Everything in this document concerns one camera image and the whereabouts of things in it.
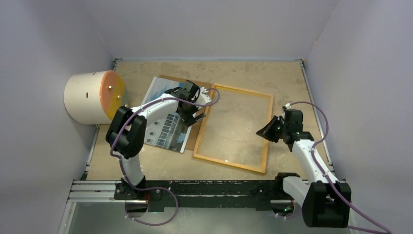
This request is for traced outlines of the building photo print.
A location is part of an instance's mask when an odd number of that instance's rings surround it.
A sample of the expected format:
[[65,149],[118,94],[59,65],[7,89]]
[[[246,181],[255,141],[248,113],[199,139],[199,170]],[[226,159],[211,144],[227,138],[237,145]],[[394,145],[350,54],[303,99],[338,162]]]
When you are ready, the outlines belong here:
[[[183,82],[154,77],[141,104],[155,100],[168,89],[183,87],[183,85]],[[173,112],[147,126],[144,143],[183,153],[190,130],[191,128],[186,127],[181,121],[180,116]]]

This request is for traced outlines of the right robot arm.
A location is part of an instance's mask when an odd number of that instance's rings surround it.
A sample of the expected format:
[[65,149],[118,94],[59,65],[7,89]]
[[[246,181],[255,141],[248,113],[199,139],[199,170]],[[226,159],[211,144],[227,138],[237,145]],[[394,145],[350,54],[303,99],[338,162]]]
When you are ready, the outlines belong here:
[[304,182],[297,173],[278,173],[274,194],[279,198],[291,196],[301,207],[307,227],[346,228],[350,216],[346,201],[351,198],[351,188],[323,162],[313,136],[303,130],[302,111],[284,107],[281,116],[273,116],[256,134],[270,142],[282,140],[307,176]]

